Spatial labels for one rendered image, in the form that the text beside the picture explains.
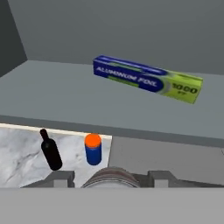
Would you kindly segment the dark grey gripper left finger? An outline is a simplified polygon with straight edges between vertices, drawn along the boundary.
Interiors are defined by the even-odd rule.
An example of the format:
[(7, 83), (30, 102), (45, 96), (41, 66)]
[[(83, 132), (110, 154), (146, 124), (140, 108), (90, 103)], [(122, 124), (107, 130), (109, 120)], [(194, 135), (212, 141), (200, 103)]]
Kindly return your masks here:
[(74, 188), (74, 171), (53, 171), (45, 179), (31, 183), (29, 185), (24, 185), (24, 188)]

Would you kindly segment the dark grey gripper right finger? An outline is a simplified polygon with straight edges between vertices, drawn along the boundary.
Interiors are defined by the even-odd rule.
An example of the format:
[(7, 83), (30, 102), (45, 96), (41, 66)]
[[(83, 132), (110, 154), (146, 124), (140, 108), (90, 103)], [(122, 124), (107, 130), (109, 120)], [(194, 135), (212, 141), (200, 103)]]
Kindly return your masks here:
[(148, 171), (149, 185), (159, 187), (205, 187), (220, 188), (218, 184), (177, 179), (170, 171)]

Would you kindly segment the striped metal food can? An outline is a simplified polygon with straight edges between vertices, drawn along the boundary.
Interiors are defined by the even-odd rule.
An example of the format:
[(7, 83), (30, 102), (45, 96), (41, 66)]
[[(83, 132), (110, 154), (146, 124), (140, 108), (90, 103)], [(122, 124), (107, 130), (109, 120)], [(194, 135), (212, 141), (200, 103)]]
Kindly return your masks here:
[(140, 183), (123, 168), (106, 167), (97, 171), (82, 188), (139, 188)]

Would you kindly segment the black wine bottle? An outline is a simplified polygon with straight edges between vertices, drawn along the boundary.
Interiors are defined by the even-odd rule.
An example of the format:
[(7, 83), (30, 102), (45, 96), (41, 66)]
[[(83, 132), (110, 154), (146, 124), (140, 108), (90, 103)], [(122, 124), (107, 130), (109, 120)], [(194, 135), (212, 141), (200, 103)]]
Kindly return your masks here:
[(45, 129), (42, 129), (39, 133), (43, 138), (41, 150), (45, 155), (45, 159), (48, 165), (53, 171), (59, 170), (62, 167), (62, 160), (57, 144), (53, 139), (48, 136), (47, 131)]

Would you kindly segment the blue can with orange lid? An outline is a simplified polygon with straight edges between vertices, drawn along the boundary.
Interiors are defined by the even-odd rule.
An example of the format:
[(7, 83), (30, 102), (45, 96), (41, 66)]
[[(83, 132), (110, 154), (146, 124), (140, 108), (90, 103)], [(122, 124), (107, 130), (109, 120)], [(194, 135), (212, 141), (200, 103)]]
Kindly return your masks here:
[(102, 139), (98, 134), (88, 134), (84, 140), (87, 162), (98, 165), (102, 161)]

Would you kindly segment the blue green aluminium foil box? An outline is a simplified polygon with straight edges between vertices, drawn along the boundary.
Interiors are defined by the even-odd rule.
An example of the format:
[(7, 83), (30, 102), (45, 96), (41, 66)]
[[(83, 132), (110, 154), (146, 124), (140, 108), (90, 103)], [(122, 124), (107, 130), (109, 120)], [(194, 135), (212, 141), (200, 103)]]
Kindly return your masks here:
[(195, 103), (203, 84), (198, 76), (104, 55), (93, 60), (93, 68), (97, 76), (191, 104)]

